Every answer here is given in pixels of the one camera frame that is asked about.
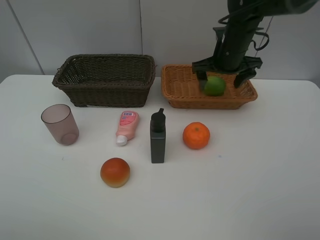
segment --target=bottle label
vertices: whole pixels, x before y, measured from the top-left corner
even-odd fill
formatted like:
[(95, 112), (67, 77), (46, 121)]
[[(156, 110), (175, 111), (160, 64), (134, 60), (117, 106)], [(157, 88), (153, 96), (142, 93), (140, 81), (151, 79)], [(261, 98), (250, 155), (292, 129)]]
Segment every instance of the bottle label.
[(122, 113), (120, 126), (127, 125), (132, 123), (136, 119), (136, 114), (131, 111), (125, 111)]

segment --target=wicker basket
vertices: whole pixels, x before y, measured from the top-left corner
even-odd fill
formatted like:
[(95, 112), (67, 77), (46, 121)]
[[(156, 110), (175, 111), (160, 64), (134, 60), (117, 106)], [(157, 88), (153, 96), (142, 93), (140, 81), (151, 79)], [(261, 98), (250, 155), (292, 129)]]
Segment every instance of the wicker basket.
[(206, 96), (200, 91), (197, 76), (192, 73), (192, 66), (174, 64), (162, 68), (162, 94), (172, 107), (179, 109), (238, 109), (258, 97), (250, 81), (235, 88), (236, 75), (215, 72), (208, 72), (207, 75), (225, 80), (226, 90), (223, 96)]
[(76, 107), (143, 107), (155, 79), (148, 55), (81, 54), (69, 57), (52, 84)]

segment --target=cup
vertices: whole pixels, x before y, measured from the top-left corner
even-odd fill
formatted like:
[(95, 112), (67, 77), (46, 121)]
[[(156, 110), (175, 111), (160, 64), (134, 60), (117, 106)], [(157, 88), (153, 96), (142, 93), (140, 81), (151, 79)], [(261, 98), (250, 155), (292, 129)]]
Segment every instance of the cup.
[(52, 105), (43, 111), (41, 120), (57, 143), (71, 145), (77, 141), (79, 129), (69, 106)]

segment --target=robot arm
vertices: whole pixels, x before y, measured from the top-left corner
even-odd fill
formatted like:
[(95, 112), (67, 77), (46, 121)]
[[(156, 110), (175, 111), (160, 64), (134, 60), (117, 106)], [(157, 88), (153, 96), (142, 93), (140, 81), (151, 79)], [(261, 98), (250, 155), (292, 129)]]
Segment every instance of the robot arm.
[[(302, 14), (308, 11), (318, 0), (228, 0), (229, 15), (218, 22), (225, 27), (214, 27), (217, 42), (213, 56), (192, 63), (201, 85), (207, 81), (206, 72), (237, 74), (234, 86), (240, 87), (246, 80), (256, 75), (262, 60), (259, 57), (245, 56), (251, 42), (257, 51), (269, 43), (269, 36), (259, 32), (258, 25), (266, 16)], [(254, 35), (266, 37), (263, 46), (256, 46)]]

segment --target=pink lotion bottle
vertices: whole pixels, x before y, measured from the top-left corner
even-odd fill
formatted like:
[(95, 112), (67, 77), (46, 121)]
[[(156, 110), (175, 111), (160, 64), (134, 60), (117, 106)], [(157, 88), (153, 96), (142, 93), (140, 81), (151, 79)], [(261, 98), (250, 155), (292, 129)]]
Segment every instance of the pink lotion bottle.
[(135, 137), (136, 128), (139, 123), (139, 114), (135, 111), (124, 111), (121, 114), (118, 130), (116, 131), (116, 144), (124, 146), (128, 140)]

